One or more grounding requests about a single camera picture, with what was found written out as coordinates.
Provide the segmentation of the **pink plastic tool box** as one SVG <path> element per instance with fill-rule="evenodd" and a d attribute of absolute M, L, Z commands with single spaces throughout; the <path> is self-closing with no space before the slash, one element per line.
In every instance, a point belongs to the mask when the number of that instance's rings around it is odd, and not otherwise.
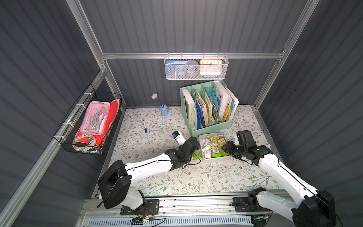
<path fill-rule="evenodd" d="M 80 127 L 82 134 L 101 135 L 105 130 L 110 103 L 93 101 L 86 110 L 83 122 Z"/>

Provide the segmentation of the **red cloth bag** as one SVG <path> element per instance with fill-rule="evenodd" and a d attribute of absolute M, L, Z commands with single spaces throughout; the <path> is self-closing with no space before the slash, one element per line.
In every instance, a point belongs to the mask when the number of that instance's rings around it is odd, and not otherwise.
<path fill-rule="evenodd" d="M 110 103 L 110 109 L 109 109 L 107 120 L 106 120 L 106 123 L 105 123 L 104 132 L 101 135 L 93 135 L 95 137 L 95 139 L 96 139 L 96 145 L 95 146 L 99 146 L 99 145 L 104 144 L 104 140 L 106 139 L 109 130 L 112 128 L 112 125 L 113 125 L 113 122 L 114 122 L 114 120 L 116 118 L 116 115 L 119 112 L 120 103 L 121 103 L 120 99 L 115 99 L 114 101 L 109 102 L 109 103 Z M 76 133 L 76 136 L 82 134 L 79 130 Z"/>

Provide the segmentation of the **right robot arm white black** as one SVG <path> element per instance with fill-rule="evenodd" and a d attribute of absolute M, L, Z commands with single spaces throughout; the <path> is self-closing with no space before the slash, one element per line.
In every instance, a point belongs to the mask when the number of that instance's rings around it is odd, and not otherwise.
<path fill-rule="evenodd" d="M 240 161 L 250 160 L 269 173 L 290 195 L 287 200 L 259 187 L 249 192 L 248 207 L 269 209 L 289 219 L 297 227 L 334 227 L 339 221 L 334 197 L 311 186 L 287 166 L 265 145 L 257 146 L 250 131 L 238 131 L 238 143 L 228 141 L 222 150 Z"/>

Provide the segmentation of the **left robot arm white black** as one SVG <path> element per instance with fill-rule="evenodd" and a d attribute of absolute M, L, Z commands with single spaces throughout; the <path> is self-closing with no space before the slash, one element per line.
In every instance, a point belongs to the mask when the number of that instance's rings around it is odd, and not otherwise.
<path fill-rule="evenodd" d="M 146 205 L 144 194 L 133 190 L 134 183 L 145 178 L 168 173 L 188 165 L 195 151 L 200 149 L 197 138 L 190 137 L 183 145 L 165 151 L 163 154 L 137 163 L 123 163 L 117 160 L 98 179 L 102 205 L 106 209 L 118 205 L 131 210 L 143 209 Z"/>

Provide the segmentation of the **grey tape roll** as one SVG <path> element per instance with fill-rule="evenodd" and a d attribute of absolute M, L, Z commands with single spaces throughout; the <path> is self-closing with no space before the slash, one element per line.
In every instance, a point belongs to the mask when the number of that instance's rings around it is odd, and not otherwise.
<path fill-rule="evenodd" d="M 184 67 L 184 73 L 187 77 L 194 78 L 199 75 L 199 64 L 195 60 L 189 60 Z"/>

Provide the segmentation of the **blue box in basket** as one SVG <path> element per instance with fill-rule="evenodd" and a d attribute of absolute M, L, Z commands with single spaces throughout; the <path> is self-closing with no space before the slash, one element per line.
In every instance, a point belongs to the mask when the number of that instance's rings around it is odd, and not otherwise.
<path fill-rule="evenodd" d="M 165 77 L 166 79 L 180 79 L 186 77 L 185 65 L 188 60 L 165 60 Z"/>

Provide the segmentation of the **white book left slot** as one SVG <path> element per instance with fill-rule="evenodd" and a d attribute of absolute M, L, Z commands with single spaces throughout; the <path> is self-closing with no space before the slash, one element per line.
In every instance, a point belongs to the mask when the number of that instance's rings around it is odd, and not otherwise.
<path fill-rule="evenodd" d="M 188 123 L 191 128 L 194 128 L 194 126 L 195 126 L 195 102 L 188 89 L 181 89 L 181 92 L 184 96 Z"/>

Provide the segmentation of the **clear tape roll in basket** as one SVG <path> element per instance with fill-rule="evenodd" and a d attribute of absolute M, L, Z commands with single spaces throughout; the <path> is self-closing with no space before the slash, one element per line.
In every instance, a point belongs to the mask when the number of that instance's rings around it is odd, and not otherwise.
<path fill-rule="evenodd" d="M 87 145 L 87 146 L 95 146 L 96 139 L 91 134 L 80 134 L 76 136 L 73 140 L 73 144 L 75 145 Z"/>

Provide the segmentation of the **white cookie storage box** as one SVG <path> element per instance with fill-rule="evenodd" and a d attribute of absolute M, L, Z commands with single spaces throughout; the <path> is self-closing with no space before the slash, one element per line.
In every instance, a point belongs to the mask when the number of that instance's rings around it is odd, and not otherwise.
<path fill-rule="evenodd" d="M 230 155 L 222 149 L 222 146 L 226 145 L 226 138 L 222 132 L 203 134 L 198 139 L 201 145 L 199 151 L 203 162 L 226 161 L 230 158 Z"/>

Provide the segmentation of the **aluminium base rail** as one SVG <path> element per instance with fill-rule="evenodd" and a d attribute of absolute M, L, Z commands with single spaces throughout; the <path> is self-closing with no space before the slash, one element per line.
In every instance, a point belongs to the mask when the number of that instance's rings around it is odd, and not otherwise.
<path fill-rule="evenodd" d="M 287 193 L 264 191 L 262 198 L 266 202 L 252 208 L 247 194 L 151 197 L 140 211 L 122 205 L 106 209 L 99 200 L 87 200 L 76 226 L 263 227 L 274 217 L 292 223 L 292 209 L 298 206 Z"/>

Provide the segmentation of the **yellow white alarm clock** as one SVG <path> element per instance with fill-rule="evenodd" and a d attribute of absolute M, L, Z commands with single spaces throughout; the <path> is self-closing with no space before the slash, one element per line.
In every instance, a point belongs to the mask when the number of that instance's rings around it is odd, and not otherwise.
<path fill-rule="evenodd" d="M 222 74 L 223 60 L 202 59 L 199 62 L 199 73 L 202 76 L 219 76 Z"/>

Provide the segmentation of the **white book right slot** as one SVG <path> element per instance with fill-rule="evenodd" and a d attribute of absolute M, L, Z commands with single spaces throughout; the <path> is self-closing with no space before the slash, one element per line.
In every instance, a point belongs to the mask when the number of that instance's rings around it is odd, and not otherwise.
<path fill-rule="evenodd" d="M 227 116 L 231 105 L 230 95 L 226 88 L 218 80 L 213 81 L 213 89 L 216 93 L 216 98 L 219 104 L 218 114 L 225 122 L 227 121 Z"/>

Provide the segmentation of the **white book slot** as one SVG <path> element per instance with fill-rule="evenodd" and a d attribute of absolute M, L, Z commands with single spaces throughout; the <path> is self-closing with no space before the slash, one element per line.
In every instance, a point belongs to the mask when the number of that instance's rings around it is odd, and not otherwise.
<path fill-rule="evenodd" d="M 194 126 L 195 126 L 195 102 L 188 89 L 181 89 L 181 92 L 184 96 L 188 123 L 191 128 L 194 128 Z"/>
<path fill-rule="evenodd" d="M 231 105 L 230 95 L 226 88 L 218 80 L 213 81 L 213 89 L 216 93 L 216 98 L 219 104 L 218 114 L 225 122 L 227 121 L 227 116 Z"/>

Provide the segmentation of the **green file organizer box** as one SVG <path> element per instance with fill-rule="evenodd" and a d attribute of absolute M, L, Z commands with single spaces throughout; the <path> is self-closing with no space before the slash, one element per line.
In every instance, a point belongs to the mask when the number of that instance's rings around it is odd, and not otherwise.
<path fill-rule="evenodd" d="M 218 101 L 213 89 L 213 81 L 180 88 L 181 114 L 191 136 L 198 137 L 202 134 L 219 132 L 228 129 L 233 124 L 233 115 L 239 105 L 238 99 L 227 88 L 222 80 L 218 80 L 230 95 L 231 105 L 227 121 L 223 121 L 218 114 Z M 195 102 L 195 126 L 191 128 L 188 123 L 184 96 L 181 89 L 188 89 Z"/>

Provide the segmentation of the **blue white marker pen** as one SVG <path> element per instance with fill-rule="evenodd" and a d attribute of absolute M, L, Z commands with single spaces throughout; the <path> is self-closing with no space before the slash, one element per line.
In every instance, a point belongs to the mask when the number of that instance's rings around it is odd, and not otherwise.
<path fill-rule="evenodd" d="M 142 119 L 142 122 L 143 122 L 143 126 L 144 126 L 144 131 L 145 131 L 145 133 L 147 134 L 147 133 L 148 133 L 148 129 L 147 129 L 146 121 L 145 121 L 145 119 L 144 119 L 144 118 Z"/>

